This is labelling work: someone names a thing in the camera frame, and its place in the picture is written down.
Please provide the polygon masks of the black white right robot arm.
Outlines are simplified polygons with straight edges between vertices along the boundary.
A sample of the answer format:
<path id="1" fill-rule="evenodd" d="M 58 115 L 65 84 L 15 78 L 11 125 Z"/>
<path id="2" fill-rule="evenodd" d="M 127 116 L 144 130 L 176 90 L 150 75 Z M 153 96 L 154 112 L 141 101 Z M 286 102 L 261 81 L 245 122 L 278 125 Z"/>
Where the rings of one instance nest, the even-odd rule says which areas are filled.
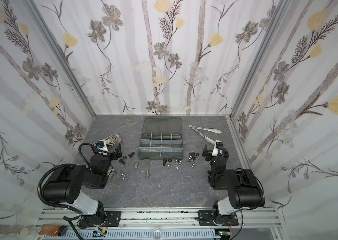
<path id="1" fill-rule="evenodd" d="M 210 162 L 210 187 L 214 190 L 226 190 L 228 196 L 216 201 L 211 210 L 198 211 L 200 226 L 238 226 L 238 212 L 264 206 L 265 197 L 261 183 L 250 169 L 227 169 L 229 152 L 222 143 L 217 143 L 213 150 L 205 147 L 202 156 Z"/>

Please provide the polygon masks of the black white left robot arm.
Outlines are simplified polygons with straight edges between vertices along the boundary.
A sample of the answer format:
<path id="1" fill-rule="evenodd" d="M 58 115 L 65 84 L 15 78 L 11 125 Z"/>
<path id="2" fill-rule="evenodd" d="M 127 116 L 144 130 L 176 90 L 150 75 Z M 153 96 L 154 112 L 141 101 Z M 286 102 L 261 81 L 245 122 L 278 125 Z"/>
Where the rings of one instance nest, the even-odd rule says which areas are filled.
<path id="1" fill-rule="evenodd" d="M 76 217 L 63 218 L 74 230 L 118 227 L 121 212 L 105 211 L 103 203 L 86 195 L 82 188 L 105 188 L 113 170 L 112 161 L 123 155 L 121 146 L 111 147 L 102 140 L 89 147 L 93 155 L 83 165 L 61 164 L 48 170 L 38 183 L 38 198 L 47 206 L 76 213 Z"/>

